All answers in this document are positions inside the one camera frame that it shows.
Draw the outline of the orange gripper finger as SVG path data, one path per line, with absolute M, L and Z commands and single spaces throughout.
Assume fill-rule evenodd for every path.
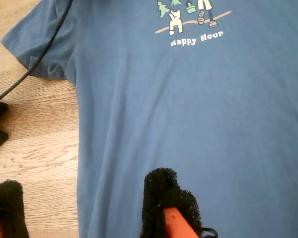
M 0 238 L 28 238 L 23 191 L 19 182 L 0 183 Z
M 166 238 L 165 208 L 175 207 L 194 232 L 201 237 L 202 221 L 198 203 L 193 194 L 182 190 L 177 173 L 170 168 L 158 168 L 146 175 L 142 208 L 143 238 Z

